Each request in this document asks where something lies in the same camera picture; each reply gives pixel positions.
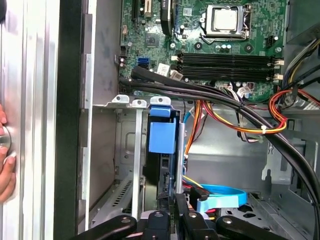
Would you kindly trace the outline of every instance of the cable clip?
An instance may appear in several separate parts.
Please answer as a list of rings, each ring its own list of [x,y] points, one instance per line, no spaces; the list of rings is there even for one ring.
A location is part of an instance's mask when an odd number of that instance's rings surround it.
[[[262,125],[262,126],[261,126],[261,130],[262,130],[262,134],[266,134],[266,132],[267,132],[267,126],[266,126],[266,125]]]

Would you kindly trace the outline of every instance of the sata port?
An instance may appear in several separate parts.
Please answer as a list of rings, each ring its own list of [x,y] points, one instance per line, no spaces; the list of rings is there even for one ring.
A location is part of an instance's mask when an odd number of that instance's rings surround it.
[[[149,64],[150,58],[149,57],[138,57],[137,63],[138,64]]]
[[[138,66],[140,67],[140,68],[143,68],[143,69],[149,69],[149,64],[138,64]]]

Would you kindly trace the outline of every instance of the black ram slot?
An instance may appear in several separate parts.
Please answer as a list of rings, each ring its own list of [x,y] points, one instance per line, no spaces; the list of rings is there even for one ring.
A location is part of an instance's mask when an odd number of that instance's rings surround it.
[[[240,82],[264,82],[271,80],[273,72],[270,70],[251,70],[237,68],[213,67],[185,67],[180,69],[185,78],[196,81],[233,80]]]
[[[178,64],[184,66],[221,66],[235,68],[273,68],[273,57],[231,54],[180,53]]]
[[[138,20],[139,16],[139,0],[132,0],[131,19],[133,22]]]

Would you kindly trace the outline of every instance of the hand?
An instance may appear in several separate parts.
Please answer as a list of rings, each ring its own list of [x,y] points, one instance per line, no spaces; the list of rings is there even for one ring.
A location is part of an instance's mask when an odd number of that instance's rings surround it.
[[[5,134],[2,126],[6,123],[7,117],[0,105],[0,135]],[[14,173],[16,158],[13,156],[6,158],[7,152],[6,147],[0,147],[0,203],[4,203],[11,196],[16,184],[16,174]]]

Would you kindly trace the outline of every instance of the capacitor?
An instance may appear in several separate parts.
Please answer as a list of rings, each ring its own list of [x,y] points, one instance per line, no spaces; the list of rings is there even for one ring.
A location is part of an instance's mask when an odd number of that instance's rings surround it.
[[[180,26],[180,34],[183,34],[185,30],[185,25]]]

